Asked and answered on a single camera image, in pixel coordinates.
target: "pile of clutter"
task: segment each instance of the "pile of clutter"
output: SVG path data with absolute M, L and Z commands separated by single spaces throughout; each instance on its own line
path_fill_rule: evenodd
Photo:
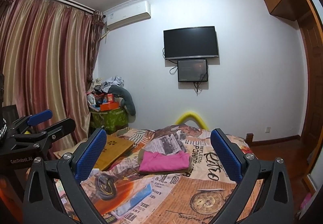
M 136 114 L 135 105 L 130 93 L 123 88 L 123 79 L 118 76 L 107 80 L 94 79 L 90 90 L 87 92 L 88 105 L 95 111 L 113 110 L 123 107 L 130 115 Z

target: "blue gripper pad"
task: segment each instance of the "blue gripper pad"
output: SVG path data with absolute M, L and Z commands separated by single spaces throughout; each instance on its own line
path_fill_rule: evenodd
M 53 112 L 49 109 L 42 111 L 38 114 L 32 115 L 28 121 L 27 124 L 29 126 L 36 126 L 42 122 L 45 122 L 53 117 Z
M 76 162 L 75 179 L 78 183 L 88 179 L 106 142 L 107 133 L 101 129 L 83 151 L 80 159 Z
M 242 180 L 241 164 L 227 143 L 215 129 L 211 132 L 211 145 L 219 157 L 230 180 L 240 183 Z

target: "patterned bed sheet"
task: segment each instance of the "patterned bed sheet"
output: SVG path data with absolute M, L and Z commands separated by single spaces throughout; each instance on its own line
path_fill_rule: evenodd
M 185 124 L 156 131 L 125 128 L 112 134 L 135 142 L 134 148 L 117 159 L 108 171 L 95 171 L 81 183 L 107 223 L 184 224 L 209 223 L 223 206 L 236 183 L 226 174 L 210 143 L 210 131 Z M 244 153 L 251 152 L 242 138 L 227 135 Z M 138 152 L 192 156 L 189 173 L 141 175 Z M 258 180 L 240 219 L 249 215 L 261 187 Z M 68 215 L 77 217 L 60 181 L 56 183 Z

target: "yellow arch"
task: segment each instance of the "yellow arch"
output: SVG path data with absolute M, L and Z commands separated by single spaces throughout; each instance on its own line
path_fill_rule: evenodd
M 182 114 L 180 116 L 180 118 L 177 119 L 175 124 L 178 125 L 178 124 L 182 123 L 185 119 L 187 119 L 189 117 L 193 117 L 197 121 L 197 123 L 199 124 L 200 128 L 205 129 L 205 130 L 209 130 L 209 128 L 207 127 L 205 122 L 202 120 L 202 118 L 197 113 L 192 112 L 192 111 L 189 111 L 189 112 L 186 112 L 186 113 Z

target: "pink folded cloth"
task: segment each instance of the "pink folded cloth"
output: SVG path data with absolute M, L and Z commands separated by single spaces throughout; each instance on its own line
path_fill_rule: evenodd
M 174 171 L 189 167 L 190 154 L 179 151 L 174 155 L 163 155 L 158 152 L 145 151 L 140 164 L 141 172 Z

